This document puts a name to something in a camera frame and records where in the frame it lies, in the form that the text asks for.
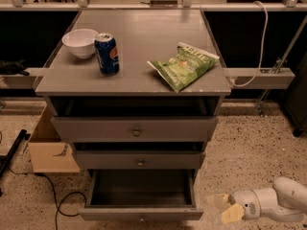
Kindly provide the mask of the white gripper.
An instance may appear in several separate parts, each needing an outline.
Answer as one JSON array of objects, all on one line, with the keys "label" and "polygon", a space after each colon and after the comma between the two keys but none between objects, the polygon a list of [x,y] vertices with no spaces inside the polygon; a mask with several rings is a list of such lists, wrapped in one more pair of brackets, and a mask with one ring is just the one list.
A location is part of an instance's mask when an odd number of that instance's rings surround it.
[{"label": "white gripper", "polygon": [[[208,195],[205,198],[208,205],[223,209],[229,204],[229,194]],[[252,190],[237,191],[230,195],[230,205],[221,212],[220,223],[229,224],[243,220],[259,219],[261,216],[260,203]]]}]

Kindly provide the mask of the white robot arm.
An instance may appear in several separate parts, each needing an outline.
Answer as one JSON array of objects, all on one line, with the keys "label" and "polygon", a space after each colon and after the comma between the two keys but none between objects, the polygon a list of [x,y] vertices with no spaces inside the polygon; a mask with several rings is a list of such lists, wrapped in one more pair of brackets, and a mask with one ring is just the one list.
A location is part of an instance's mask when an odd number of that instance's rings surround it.
[{"label": "white robot arm", "polygon": [[281,176],[270,188],[208,195],[205,202],[222,210],[223,224],[261,217],[277,222],[299,222],[307,214],[307,187]]}]

